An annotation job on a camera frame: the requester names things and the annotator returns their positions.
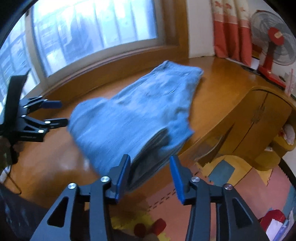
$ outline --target metal screw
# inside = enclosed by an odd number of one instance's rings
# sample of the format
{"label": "metal screw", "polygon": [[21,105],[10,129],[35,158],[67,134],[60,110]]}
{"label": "metal screw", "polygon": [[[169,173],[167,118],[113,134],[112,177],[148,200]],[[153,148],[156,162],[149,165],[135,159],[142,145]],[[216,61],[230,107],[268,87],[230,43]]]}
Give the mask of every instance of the metal screw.
{"label": "metal screw", "polygon": [[223,187],[224,187],[226,190],[232,190],[232,189],[233,189],[233,185],[231,185],[231,184],[229,184],[229,183],[224,184]]}
{"label": "metal screw", "polygon": [[200,181],[200,178],[199,177],[192,177],[191,181],[194,183],[198,183]]}
{"label": "metal screw", "polygon": [[74,189],[76,186],[77,186],[76,183],[70,183],[70,184],[68,185],[68,188],[69,188],[69,189]]}
{"label": "metal screw", "polygon": [[104,176],[101,178],[101,182],[103,183],[109,182],[109,180],[110,180],[110,177],[107,177],[107,176]]}

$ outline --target fan guard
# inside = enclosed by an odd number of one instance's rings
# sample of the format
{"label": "fan guard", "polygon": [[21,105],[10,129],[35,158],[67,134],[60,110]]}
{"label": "fan guard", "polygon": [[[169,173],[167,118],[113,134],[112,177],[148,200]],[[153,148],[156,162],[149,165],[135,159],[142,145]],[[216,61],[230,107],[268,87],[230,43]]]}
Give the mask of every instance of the fan guard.
{"label": "fan guard", "polygon": [[279,65],[291,65],[296,61],[296,39],[289,27],[277,15],[260,11],[253,14],[251,19],[252,42],[262,48],[266,55],[270,38],[268,30],[277,28],[284,37],[284,44],[277,46],[274,51],[274,62]]}

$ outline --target window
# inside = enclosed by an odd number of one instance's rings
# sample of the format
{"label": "window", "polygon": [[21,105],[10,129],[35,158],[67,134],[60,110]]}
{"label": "window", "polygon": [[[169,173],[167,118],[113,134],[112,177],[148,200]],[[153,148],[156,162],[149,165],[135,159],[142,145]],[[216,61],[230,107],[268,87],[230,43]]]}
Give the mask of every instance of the window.
{"label": "window", "polygon": [[157,38],[152,0],[39,0],[33,14],[47,76],[100,50]]}
{"label": "window", "polygon": [[22,97],[109,57],[163,44],[160,0],[39,0],[0,49],[0,113],[10,77],[27,72]]}
{"label": "window", "polygon": [[0,113],[5,105],[10,77],[25,74],[28,69],[31,71],[23,88],[22,97],[39,83],[28,54],[25,39],[25,17],[22,16],[0,49]]}

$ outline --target blue floor mat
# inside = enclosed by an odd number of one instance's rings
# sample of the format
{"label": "blue floor mat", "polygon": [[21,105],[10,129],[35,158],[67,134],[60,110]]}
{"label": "blue floor mat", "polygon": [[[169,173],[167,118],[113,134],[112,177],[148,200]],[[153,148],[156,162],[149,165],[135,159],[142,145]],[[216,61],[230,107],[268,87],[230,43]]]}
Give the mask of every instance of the blue floor mat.
{"label": "blue floor mat", "polygon": [[234,172],[234,169],[235,168],[227,161],[222,160],[209,175],[209,180],[214,182],[216,186],[222,187],[225,183],[228,182],[232,173]]}
{"label": "blue floor mat", "polygon": [[288,217],[288,214],[291,212],[291,210],[294,208],[293,213],[295,213],[296,209],[296,191],[295,188],[291,185],[290,191],[287,197],[286,204],[283,208],[283,214]]}

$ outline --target blue gripper pad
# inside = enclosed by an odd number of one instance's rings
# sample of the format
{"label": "blue gripper pad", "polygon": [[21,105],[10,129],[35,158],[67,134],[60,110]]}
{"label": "blue gripper pad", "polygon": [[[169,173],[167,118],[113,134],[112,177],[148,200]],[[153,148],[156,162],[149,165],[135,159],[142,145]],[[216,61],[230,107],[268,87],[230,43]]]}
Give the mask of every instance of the blue gripper pad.
{"label": "blue gripper pad", "polygon": [[189,192],[189,181],[192,173],[188,168],[181,165],[176,155],[170,157],[170,172],[173,177],[178,199],[184,204],[186,200],[185,194]]}
{"label": "blue gripper pad", "polygon": [[59,109],[62,108],[63,104],[61,101],[43,101],[41,104],[41,108],[44,109]]}
{"label": "blue gripper pad", "polygon": [[121,161],[123,161],[125,159],[122,171],[119,175],[118,178],[118,182],[116,184],[116,195],[115,195],[115,201],[116,203],[119,202],[119,200],[121,199],[121,197],[124,194],[124,191],[126,189],[126,184],[128,181],[128,176],[129,176],[129,172],[131,169],[131,158],[129,155],[123,155]]}

